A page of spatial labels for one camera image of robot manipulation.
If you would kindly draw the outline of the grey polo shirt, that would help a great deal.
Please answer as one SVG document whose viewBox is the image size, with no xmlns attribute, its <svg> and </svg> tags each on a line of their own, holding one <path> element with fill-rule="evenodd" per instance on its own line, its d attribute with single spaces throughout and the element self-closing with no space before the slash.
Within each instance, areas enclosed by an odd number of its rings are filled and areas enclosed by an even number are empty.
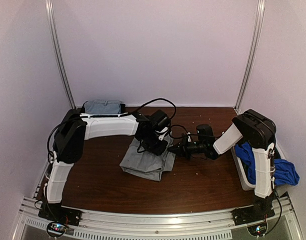
<svg viewBox="0 0 306 240">
<path fill-rule="evenodd" d="M 140 146 L 135 138 L 129 145 L 120 168 L 129 174 L 151 181 L 161 181 L 164 172 L 170 172 L 175 162 L 175 154 L 165 150 L 162 155 L 155 155 Z"/>
</svg>

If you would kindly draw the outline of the blue garment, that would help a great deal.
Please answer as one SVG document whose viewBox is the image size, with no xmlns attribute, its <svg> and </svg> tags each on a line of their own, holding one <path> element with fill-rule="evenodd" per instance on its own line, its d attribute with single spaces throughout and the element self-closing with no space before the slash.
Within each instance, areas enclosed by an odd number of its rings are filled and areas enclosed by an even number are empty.
<svg viewBox="0 0 306 240">
<path fill-rule="evenodd" d="M 242 167 L 245 172 L 247 181 L 254 185 L 256 181 L 255 177 L 255 158 L 252 151 L 252 147 L 249 143 L 245 142 L 241 146 L 234 146 L 235 154 L 240 158 L 242 162 Z M 275 158 L 275 184 L 277 186 L 288 184 L 295 186 L 299 183 L 300 177 L 295 170 L 293 163 L 288 162 L 287 160 Z"/>
</svg>

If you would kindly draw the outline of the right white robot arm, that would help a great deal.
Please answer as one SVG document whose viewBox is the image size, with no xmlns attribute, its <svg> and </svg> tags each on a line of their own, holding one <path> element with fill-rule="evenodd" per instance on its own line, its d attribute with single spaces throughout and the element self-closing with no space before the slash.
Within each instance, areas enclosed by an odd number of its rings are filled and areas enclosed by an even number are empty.
<svg viewBox="0 0 306 240">
<path fill-rule="evenodd" d="M 201 153 L 215 160 L 236 144 L 248 143 L 254 156 L 254 195 L 258 202 L 250 208 L 249 216 L 258 221 L 268 213 L 268 204 L 271 203 L 275 188 L 275 133 L 276 125 L 272 120 L 249 109 L 234 117 L 230 127 L 221 136 L 216 137 L 210 125 L 201 124 L 196 127 L 197 141 L 190 139 L 193 134 L 185 133 L 179 137 L 181 141 L 169 147 L 168 151 L 186 159 L 190 159 L 192 154 Z"/>
</svg>

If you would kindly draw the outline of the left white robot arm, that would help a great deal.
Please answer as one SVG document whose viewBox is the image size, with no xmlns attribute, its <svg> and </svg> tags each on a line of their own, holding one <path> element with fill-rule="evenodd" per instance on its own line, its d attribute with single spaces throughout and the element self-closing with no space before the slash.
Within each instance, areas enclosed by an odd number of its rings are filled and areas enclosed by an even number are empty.
<svg viewBox="0 0 306 240">
<path fill-rule="evenodd" d="M 62 202 L 69 172 L 82 157 L 85 140 L 106 136 L 134 136 L 139 142 L 140 151 L 158 156 L 168 146 L 165 137 L 170 123 L 170 117 L 160 109 L 149 116 L 137 111 L 107 115 L 68 111 L 51 134 L 54 142 L 48 150 L 51 171 L 44 187 L 45 202 L 48 203 L 45 214 L 54 222 L 64 218 L 64 210 L 56 204 Z"/>
</svg>

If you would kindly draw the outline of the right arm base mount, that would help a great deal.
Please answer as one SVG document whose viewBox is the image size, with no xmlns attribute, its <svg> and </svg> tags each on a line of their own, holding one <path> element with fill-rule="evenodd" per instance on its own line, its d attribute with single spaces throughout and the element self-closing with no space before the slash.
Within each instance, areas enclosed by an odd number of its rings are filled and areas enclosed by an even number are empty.
<svg viewBox="0 0 306 240">
<path fill-rule="evenodd" d="M 231 214 L 236 226 L 257 221 L 263 222 L 267 218 L 275 216 L 275 212 L 271 206 L 263 210 L 258 205 L 243 208 L 237 207 L 231 211 Z"/>
</svg>

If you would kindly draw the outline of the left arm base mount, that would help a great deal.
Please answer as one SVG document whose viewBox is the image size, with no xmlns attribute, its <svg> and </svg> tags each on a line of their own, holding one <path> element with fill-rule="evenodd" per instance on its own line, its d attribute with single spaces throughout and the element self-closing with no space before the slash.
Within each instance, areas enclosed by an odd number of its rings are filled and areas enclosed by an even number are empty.
<svg viewBox="0 0 306 240">
<path fill-rule="evenodd" d="M 61 204 L 43 203 L 38 216 L 64 225 L 78 226 L 82 212 L 77 209 L 62 207 Z"/>
</svg>

